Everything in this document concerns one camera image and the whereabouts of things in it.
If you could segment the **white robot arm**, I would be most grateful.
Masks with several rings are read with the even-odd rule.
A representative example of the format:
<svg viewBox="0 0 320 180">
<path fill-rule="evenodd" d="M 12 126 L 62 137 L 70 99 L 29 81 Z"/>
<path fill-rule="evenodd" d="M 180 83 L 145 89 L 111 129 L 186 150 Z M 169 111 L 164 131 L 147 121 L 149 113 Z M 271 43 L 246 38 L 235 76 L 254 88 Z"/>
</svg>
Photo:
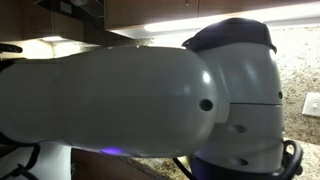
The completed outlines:
<svg viewBox="0 0 320 180">
<path fill-rule="evenodd" d="M 71 153 L 188 158 L 189 180 L 292 180 L 303 150 L 283 136 L 268 27 L 230 18 L 179 48 L 100 48 L 0 69 L 1 180 L 71 180 Z"/>
</svg>

